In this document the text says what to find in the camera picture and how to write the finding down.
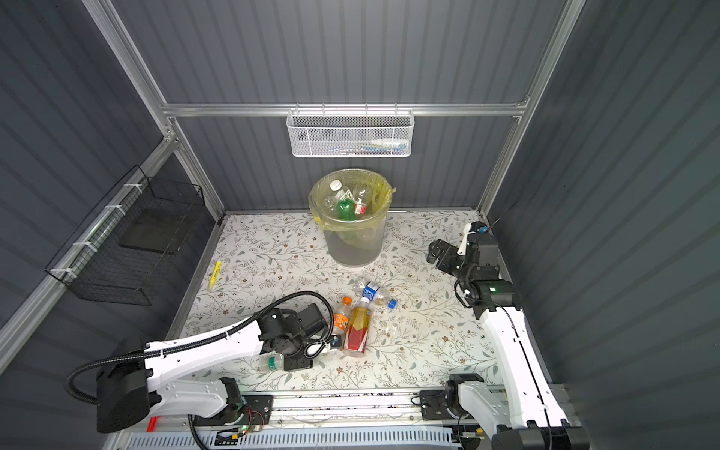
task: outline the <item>table surface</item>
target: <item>table surface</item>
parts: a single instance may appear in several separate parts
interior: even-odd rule
[[[450,373],[478,373],[490,384],[502,384],[495,349],[472,310],[457,302],[453,277],[426,262],[432,240],[456,245],[463,225],[476,219],[472,211],[392,212],[379,257],[368,266],[350,269],[330,257],[310,215],[229,216],[183,336],[230,325],[300,290],[317,291],[333,306],[346,295],[357,300],[351,285],[359,276],[374,280],[397,300],[398,332],[392,338],[383,333],[389,315],[376,308],[363,358],[336,351],[319,356],[312,369],[270,373],[254,369],[258,357],[236,359],[192,377],[234,377],[243,391],[439,386]],[[218,260],[220,275],[208,292]],[[284,307],[301,310],[310,302],[312,297],[299,298]]]

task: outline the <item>orange juice bottle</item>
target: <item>orange juice bottle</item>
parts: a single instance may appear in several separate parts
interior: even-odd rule
[[[370,299],[362,297],[353,309],[352,317],[345,331],[343,353],[348,356],[362,358],[365,354],[365,343],[370,326]]]

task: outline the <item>translucent trash can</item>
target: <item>translucent trash can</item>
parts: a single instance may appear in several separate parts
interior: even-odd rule
[[[323,206],[326,197],[334,195],[330,189],[332,180],[342,181],[344,186],[355,183],[370,186],[372,195],[368,210],[360,220],[341,220],[337,214]],[[370,264],[382,250],[385,218],[392,203],[392,193],[385,177],[362,168],[347,168],[321,178],[310,191],[310,211],[328,243],[328,252],[335,261],[347,267]]]

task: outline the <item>basket shelf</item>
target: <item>basket shelf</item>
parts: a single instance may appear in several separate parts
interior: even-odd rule
[[[412,111],[389,115],[303,115],[291,110],[287,131],[299,158],[402,158],[410,156]]]

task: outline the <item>black cable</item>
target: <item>black cable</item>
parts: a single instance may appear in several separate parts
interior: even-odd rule
[[[328,303],[328,301],[322,295],[319,295],[318,298],[320,299],[321,302],[323,302],[325,307],[328,308],[328,312],[330,313],[330,322],[328,322],[327,326],[325,327],[325,335],[324,336],[322,336],[320,339],[318,339],[314,342],[309,342],[309,343],[305,344],[305,347],[302,350],[302,354],[303,354],[303,356],[305,356],[305,358],[309,358],[309,359],[317,358],[320,355],[320,352],[323,351],[325,346],[331,342],[330,337],[333,335],[333,327],[332,327],[332,325],[330,325],[331,323],[333,323],[333,307],[330,306],[330,303]],[[308,350],[310,350],[310,347],[314,346],[318,343],[320,344],[320,347],[318,347],[317,351],[315,351],[315,353],[313,353],[312,355],[310,353],[308,353]]]
[[[321,302],[323,302],[323,304],[328,308],[328,312],[330,313],[330,323],[332,323],[333,308],[330,306],[330,303],[328,303],[328,301],[322,295],[318,294],[317,292],[313,292],[313,291],[294,292],[292,294],[286,295],[285,297],[281,297],[281,298],[275,300],[270,305],[265,306],[263,309],[259,310],[258,312],[256,312],[252,316],[250,316],[248,319],[244,320],[242,323],[235,325],[227,332],[219,333],[215,336],[201,339],[200,341],[195,341],[195,342],[181,344],[179,346],[165,348],[162,351],[153,350],[153,351],[144,351],[142,353],[132,352],[132,353],[125,354],[125,355],[111,356],[109,358],[98,359],[96,361],[92,361],[92,362],[83,364],[82,366],[76,368],[75,370],[70,372],[70,374],[68,374],[68,376],[66,377],[66,380],[65,380],[65,391],[67,391],[68,394],[70,394],[72,397],[76,398],[77,400],[80,400],[81,402],[90,403],[91,405],[97,405],[98,403],[97,403],[96,397],[93,397],[90,394],[86,394],[85,392],[82,392],[75,385],[75,378],[79,374],[81,374],[83,372],[87,372],[90,369],[95,369],[97,367],[101,367],[101,366],[104,366],[107,364],[116,364],[116,363],[121,363],[121,362],[140,361],[143,359],[155,358],[155,357],[161,356],[161,355],[164,356],[164,355],[169,355],[169,354],[173,354],[173,353],[178,353],[180,351],[191,350],[193,348],[202,347],[209,343],[219,341],[220,339],[225,339],[229,335],[237,333],[238,331],[242,330],[246,326],[250,325],[252,322],[263,317],[265,314],[270,312],[277,305],[280,305],[281,303],[285,303],[286,301],[288,301],[290,299],[294,299],[295,297],[300,297],[302,295],[312,295],[313,297],[317,297]],[[324,338],[321,338],[320,340],[321,341],[323,339],[325,341],[328,340],[331,333],[332,333],[332,329],[328,326],[328,330],[326,331]],[[320,347],[320,351],[324,347],[325,347],[325,344],[323,344]],[[308,356],[306,354],[306,357],[315,358],[316,356],[318,356],[320,354],[320,351],[316,352],[316,354],[314,354],[313,356]]]
[[[467,302],[463,302],[463,301],[462,301],[462,298],[457,294],[457,287],[458,287],[459,285],[460,285],[460,281],[459,281],[459,280],[455,280],[455,284],[453,284],[453,291],[455,292],[455,298],[457,298],[457,300],[460,302],[460,305],[463,305],[463,306],[466,307],[466,308],[472,308],[472,306],[470,306]],[[501,310],[503,310],[503,312],[505,313],[505,315],[508,316],[508,319],[509,319],[509,321],[510,321],[510,324],[513,326],[513,331],[515,331],[515,337],[516,337],[516,338],[519,338],[519,337],[520,337],[520,335],[518,334],[517,328],[515,328],[515,323],[513,322],[513,318],[510,317],[510,313],[509,313],[509,312],[505,311],[505,307],[504,307],[504,306],[499,305],[498,303],[495,303],[495,302],[493,302],[492,300],[483,300],[483,299],[476,299],[476,300],[478,300],[478,301],[480,301],[480,302],[484,302],[484,303],[489,303],[489,304],[494,305],[494,306],[496,306],[496,307],[499,307]]]
[[[195,441],[198,447],[200,447],[200,450],[210,450],[201,440],[200,436],[197,435],[197,430],[195,429],[195,424],[193,423],[193,420],[195,420],[195,417],[191,414],[187,415],[187,423],[190,425],[190,434],[192,435],[192,440]]]
[[[440,391],[440,392],[438,392],[437,394],[425,395],[424,397],[427,397],[427,398],[430,398],[430,397],[440,397],[440,396],[442,396],[442,395],[445,395],[445,391]],[[429,403],[415,403],[415,402],[413,402],[413,398],[420,398],[420,395],[413,395],[412,397],[410,397],[410,403],[412,403],[412,404],[415,405],[415,406],[430,405]]]
[[[457,441],[460,443],[460,447],[462,448],[462,450],[469,450],[469,449],[465,448],[465,443],[462,441],[463,439],[475,439],[475,438],[467,438],[467,437],[463,436],[462,433],[460,432],[460,419],[466,418],[468,415],[469,414],[466,414],[465,416],[463,416],[463,415],[457,416],[457,425],[456,425]]]

